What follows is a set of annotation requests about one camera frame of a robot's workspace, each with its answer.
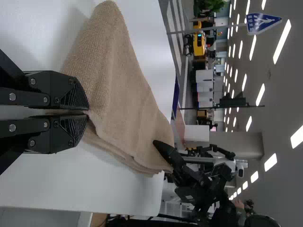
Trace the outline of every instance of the person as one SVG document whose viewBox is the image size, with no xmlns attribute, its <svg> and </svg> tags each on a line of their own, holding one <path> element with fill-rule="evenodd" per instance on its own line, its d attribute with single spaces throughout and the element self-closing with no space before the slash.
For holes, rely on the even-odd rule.
<svg viewBox="0 0 303 227">
<path fill-rule="evenodd" d="M 247 200 L 244 203 L 237 199 L 234 202 L 234 205 L 236 207 L 237 217 L 238 219 L 238 226 L 243 227 L 245 224 L 245 220 L 250 216 L 255 214 L 255 211 L 253 210 L 254 202 L 252 200 Z"/>
</svg>

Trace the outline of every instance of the beige towel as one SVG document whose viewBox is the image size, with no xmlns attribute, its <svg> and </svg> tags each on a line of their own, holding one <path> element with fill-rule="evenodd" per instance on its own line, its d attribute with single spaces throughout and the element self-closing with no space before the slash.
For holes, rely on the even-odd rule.
<svg viewBox="0 0 303 227">
<path fill-rule="evenodd" d="M 88 97 L 93 124 L 84 134 L 86 142 L 137 172 L 172 171 L 152 144 L 161 140 L 174 146 L 171 126 L 142 74 L 114 2 L 105 1 L 95 8 L 62 73 L 76 76 Z"/>
</svg>

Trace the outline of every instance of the blue sign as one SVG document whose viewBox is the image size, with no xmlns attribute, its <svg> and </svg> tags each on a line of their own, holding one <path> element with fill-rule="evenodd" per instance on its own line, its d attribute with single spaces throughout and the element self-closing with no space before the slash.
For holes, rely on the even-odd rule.
<svg viewBox="0 0 303 227">
<path fill-rule="evenodd" d="M 249 13 L 246 15 L 247 31 L 249 35 L 257 35 L 282 22 L 281 17 L 265 15 L 262 13 Z"/>
</svg>

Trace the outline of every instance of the table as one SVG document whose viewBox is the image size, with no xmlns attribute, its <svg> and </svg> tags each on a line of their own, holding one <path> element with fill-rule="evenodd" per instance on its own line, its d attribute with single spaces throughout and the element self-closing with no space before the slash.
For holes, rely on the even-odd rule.
<svg viewBox="0 0 303 227">
<path fill-rule="evenodd" d="M 0 48 L 22 70 L 60 71 L 99 2 L 2 0 Z M 159 2 L 116 2 L 159 109 L 170 121 L 176 72 Z M 0 106 L 0 119 L 42 113 Z M 135 174 L 106 152 L 81 142 L 58 154 L 22 154 L 0 176 L 0 206 L 156 216 L 163 176 Z"/>
</svg>

